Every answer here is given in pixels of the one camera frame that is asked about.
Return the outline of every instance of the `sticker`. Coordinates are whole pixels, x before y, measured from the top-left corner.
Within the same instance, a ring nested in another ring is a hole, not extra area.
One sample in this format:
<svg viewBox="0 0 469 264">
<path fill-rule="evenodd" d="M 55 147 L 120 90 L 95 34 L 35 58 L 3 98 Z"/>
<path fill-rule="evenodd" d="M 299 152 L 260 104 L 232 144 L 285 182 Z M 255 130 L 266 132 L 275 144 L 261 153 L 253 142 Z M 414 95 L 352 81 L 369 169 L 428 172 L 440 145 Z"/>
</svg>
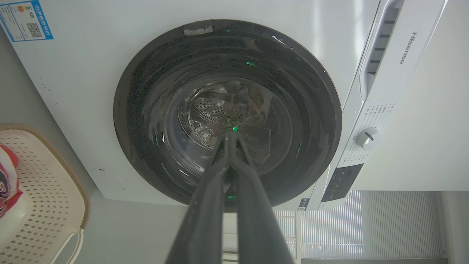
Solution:
<svg viewBox="0 0 469 264">
<path fill-rule="evenodd" d="M 0 5 L 0 20 L 11 41 L 54 39 L 38 0 Z"/>
<path fill-rule="evenodd" d="M 308 207 L 309 202 L 310 202 L 309 198 L 301 199 L 300 206 L 298 207 L 298 211 L 305 211 L 306 207 Z"/>
</svg>

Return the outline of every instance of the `wall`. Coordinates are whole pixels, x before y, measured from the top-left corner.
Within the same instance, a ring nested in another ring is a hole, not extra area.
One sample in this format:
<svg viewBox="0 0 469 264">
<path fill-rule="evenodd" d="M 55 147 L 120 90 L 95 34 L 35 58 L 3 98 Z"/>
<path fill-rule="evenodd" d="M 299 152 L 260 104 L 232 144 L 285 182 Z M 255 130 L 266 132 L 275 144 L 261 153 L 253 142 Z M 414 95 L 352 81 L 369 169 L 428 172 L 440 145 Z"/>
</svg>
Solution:
<svg viewBox="0 0 469 264">
<path fill-rule="evenodd" d="M 450 264 L 469 262 L 469 192 L 442 192 Z"/>
</svg>

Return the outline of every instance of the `white washing machine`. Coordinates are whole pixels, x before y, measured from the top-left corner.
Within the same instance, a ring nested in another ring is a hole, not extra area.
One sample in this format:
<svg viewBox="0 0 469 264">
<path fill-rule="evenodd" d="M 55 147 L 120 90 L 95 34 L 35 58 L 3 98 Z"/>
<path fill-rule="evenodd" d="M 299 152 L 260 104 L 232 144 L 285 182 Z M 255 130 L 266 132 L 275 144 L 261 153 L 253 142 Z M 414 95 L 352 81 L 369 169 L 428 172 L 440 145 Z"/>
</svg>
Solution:
<svg viewBox="0 0 469 264">
<path fill-rule="evenodd" d="M 318 210 L 360 177 L 445 4 L 0 0 L 0 18 L 104 197 L 187 204 L 236 127 L 275 208 Z"/>
</svg>

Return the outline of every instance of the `washing machine door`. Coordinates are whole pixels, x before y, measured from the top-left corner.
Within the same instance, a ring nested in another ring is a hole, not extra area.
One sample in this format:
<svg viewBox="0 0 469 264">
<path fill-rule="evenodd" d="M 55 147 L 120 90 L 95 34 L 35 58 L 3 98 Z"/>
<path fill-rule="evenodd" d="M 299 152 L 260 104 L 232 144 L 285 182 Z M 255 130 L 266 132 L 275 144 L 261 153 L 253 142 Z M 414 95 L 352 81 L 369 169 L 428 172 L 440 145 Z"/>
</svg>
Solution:
<svg viewBox="0 0 469 264">
<path fill-rule="evenodd" d="M 272 206 L 309 188 L 339 142 L 341 108 L 326 69 L 293 39 L 264 26 L 210 20 L 173 29 L 125 69 L 114 124 L 134 168 L 188 204 L 234 127 L 247 142 Z M 234 211 L 234 190 L 226 211 Z"/>
</svg>

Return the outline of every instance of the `cloth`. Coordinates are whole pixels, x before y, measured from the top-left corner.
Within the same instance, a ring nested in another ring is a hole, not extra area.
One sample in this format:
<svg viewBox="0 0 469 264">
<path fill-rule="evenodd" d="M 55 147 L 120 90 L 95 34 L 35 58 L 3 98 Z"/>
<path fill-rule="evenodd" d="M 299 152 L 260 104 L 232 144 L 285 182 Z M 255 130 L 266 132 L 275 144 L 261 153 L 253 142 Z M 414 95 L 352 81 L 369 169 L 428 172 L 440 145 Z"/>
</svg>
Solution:
<svg viewBox="0 0 469 264">
<path fill-rule="evenodd" d="M 9 148 L 0 145 L 0 218 L 20 198 L 20 181 L 16 174 L 18 157 Z"/>
</svg>

